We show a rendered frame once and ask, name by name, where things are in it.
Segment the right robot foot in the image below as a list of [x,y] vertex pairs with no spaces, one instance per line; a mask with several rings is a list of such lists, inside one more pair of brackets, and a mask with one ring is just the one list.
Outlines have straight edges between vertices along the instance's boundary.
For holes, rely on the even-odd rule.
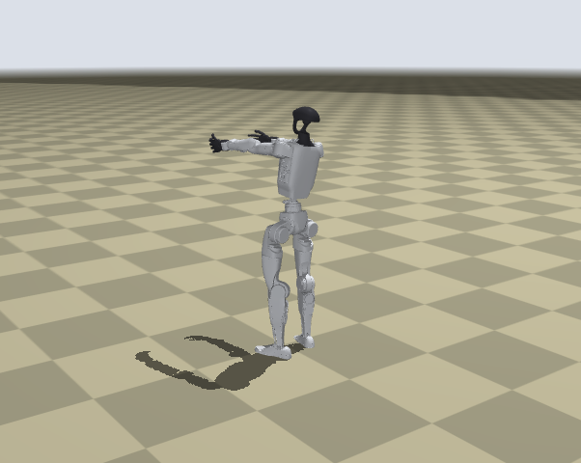
[[314,339],[312,337],[309,337],[308,334],[306,335],[306,338],[302,338],[302,334],[299,336],[294,336],[293,338],[297,342],[301,343],[306,348],[314,348],[315,347]]

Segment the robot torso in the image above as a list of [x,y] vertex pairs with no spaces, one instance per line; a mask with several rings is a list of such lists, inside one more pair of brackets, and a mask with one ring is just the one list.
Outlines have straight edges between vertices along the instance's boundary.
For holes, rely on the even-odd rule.
[[[294,140],[294,141],[293,141]],[[306,210],[301,210],[301,203],[297,199],[308,198],[314,186],[320,149],[314,143],[314,147],[303,147],[296,143],[299,139],[287,142],[292,147],[291,158],[280,159],[278,169],[278,193],[289,200],[283,201],[285,212],[281,212],[279,220],[290,224],[290,234],[299,234],[308,228],[308,215]]]

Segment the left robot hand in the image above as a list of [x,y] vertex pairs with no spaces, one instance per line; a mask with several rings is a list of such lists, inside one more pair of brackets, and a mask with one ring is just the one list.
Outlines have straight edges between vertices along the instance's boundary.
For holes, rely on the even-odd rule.
[[214,136],[213,133],[211,134],[211,137],[212,138],[209,139],[209,141],[211,143],[209,143],[209,144],[212,146],[211,147],[211,149],[213,150],[212,152],[219,152],[219,151],[221,151],[222,150],[221,143],[225,143],[225,142],[228,142],[229,141],[229,140],[221,140],[220,141],[219,139],[216,139],[215,138],[215,136]]

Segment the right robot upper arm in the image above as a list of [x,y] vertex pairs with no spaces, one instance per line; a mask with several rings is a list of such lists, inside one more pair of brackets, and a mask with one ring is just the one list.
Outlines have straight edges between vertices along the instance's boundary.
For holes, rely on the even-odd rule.
[[[295,139],[295,141],[296,141],[296,139]],[[320,157],[323,157],[324,153],[323,153],[322,143],[321,142],[315,142],[315,144],[317,144],[319,146],[319,149],[320,149]]]

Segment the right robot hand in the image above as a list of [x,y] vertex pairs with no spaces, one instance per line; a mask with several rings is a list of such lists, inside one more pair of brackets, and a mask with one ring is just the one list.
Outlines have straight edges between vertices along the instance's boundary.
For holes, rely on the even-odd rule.
[[271,143],[271,139],[278,139],[278,137],[268,137],[268,135],[265,135],[263,132],[259,131],[259,130],[254,130],[256,133],[260,133],[262,135],[256,135],[256,134],[249,134],[248,137],[252,136],[252,137],[259,137],[259,138],[254,138],[256,140],[259,140],[261,143]]

